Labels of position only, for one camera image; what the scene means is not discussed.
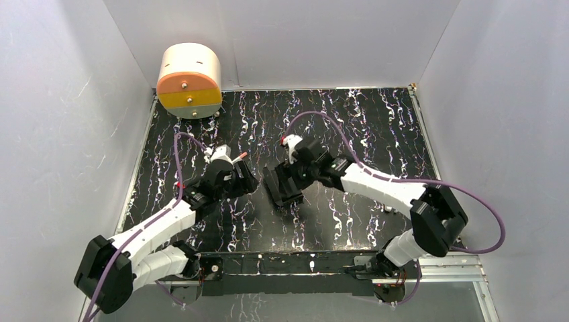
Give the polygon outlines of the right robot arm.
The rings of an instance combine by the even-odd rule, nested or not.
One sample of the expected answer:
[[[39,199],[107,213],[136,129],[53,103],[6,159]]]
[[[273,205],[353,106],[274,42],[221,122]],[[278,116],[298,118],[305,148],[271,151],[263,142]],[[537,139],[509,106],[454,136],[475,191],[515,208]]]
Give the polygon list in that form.
[[[390,240],[373,256],[357,256],[346,271],[394,278],[405,264],[424,255],[443,258],[451,250],[468,217],[449,187],[438,183],[399,182],[393,176],[357,165],[351,156],[334,156],[320,141],[289,135],[281,140],[287,159],[263,168],[273,203],[302,202],[302,191],[315,182],[344,193],[362,195],[403,214],[411,228]]]

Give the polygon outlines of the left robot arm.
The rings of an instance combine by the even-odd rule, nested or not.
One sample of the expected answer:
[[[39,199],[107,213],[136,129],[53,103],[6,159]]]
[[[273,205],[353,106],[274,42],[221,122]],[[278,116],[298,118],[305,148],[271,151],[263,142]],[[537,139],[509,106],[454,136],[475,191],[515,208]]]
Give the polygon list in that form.
[[[86,246],[74,285],[90,299],[90,307],[110,314],[132,293],[157,280],[180,275],[192,279],[201,265],[197,250],[176,242],[158,247],[216,210],[226,200],[253,193],[258,180],[243,160],[214,160],[203,175],[185,185],[157,214],[109,239],[94,237]]]

